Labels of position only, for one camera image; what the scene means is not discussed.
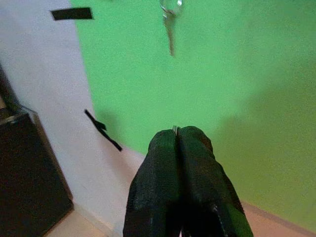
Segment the black object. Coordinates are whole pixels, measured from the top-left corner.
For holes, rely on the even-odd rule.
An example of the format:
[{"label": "black object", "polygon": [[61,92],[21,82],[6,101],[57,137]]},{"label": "black object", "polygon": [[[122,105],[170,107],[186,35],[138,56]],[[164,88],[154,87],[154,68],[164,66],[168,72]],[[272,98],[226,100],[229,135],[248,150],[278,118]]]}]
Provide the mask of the black object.
[{"label": "black object", "polygon": [[8,108],[0,109],[0,121],[13,115],[14,113]]},{"label": "black object", "polygon": [[39,237],[73,208],[29,116],[0,121],[0,236]]},{"label": "black object", "polygon": [[21,109],[21,105],[12,90],[10,83],[0,65],[0,96],[6,105],[6,112],[17,113]]},{"label": "black object", "polygon": [[124,237],[252,237],[211,141],[189,126],[157,133],[133,179]]},{"label": "black object", "polygon": [[105,133],[103,130],[107,130],[105,125],[97,120],[89,113],[88,110],[84,110],[85,114],[89,117],[89,119],[92,121],[96,129],[106,138],[108,139],[120,152],[122,151],[122,147],[114,140],[112,140],[108,134]]},{"label": "black object", "polygon": [[92,19],[90,7],[66,8],[51,11],[55,21],[72,19]]}]

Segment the black tape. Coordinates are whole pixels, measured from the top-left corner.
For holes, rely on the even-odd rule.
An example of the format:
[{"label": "black tape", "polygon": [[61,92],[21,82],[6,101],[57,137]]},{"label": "black tape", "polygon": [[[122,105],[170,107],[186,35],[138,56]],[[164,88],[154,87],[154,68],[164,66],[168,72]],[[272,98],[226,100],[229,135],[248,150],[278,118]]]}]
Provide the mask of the black tape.
[{"label": "black tape", "polygon": [[92,121],[96,129],[106,138],[108,139],[120,152],[122,151],[122,147],[114,140],[112,140],[103,130],[107,130],[105,125],[97,120],[89,113],[88,110],[84,110],[85,114]]},{"label": "black tape", "polygon": [[55,21],[71,19],[92,19],[90,7],[66,8],[51,11]]}]

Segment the metal key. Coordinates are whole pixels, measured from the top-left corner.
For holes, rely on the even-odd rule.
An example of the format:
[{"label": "metal key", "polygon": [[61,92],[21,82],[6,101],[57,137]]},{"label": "metal key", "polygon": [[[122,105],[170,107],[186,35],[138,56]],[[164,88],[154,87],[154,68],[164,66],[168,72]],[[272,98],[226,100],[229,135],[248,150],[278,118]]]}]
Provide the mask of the metal key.
[{"label": "metal key", "polygon": [[168,11],[163,14],[163,24],[167,30],[167,34],[169,38],[169,50],[170,50],[171,56],[174,56],[174,45],[173,45],[173,35],[172,35],[174,19],[175,19],[175,14],[173,11]]}]

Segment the key ring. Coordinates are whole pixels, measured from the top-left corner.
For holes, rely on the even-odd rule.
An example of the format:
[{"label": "key ring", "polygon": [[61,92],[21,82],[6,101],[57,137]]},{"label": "key ring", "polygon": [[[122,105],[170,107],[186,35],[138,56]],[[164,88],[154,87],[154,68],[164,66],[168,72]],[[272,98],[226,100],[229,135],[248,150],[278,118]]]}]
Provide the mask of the key ring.
[{"label": "key ring", "polygon": [[166,0],[160,0],[160,6],[163,9],[165,14],[171,14],[173,16],[177,16],[180,14],[181,12],[181,8],[182,8],[182,0],[178,0],[177,1],[177,6],[174,9],[167,9],[164,5],[165,5]]}]

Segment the green screen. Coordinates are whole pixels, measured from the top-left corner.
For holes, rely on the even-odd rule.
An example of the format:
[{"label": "green screen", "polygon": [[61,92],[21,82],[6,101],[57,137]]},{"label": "green screen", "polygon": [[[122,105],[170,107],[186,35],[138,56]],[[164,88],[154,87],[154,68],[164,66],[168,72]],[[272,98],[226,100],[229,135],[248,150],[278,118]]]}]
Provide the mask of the green screen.
[{"label": "green screen", "polygon": [[184,0],[175,57],[158,0],[72,0],[92,101],[111,137],[146,153],[194,125],[239,197],[316,232],[316,1]]}]

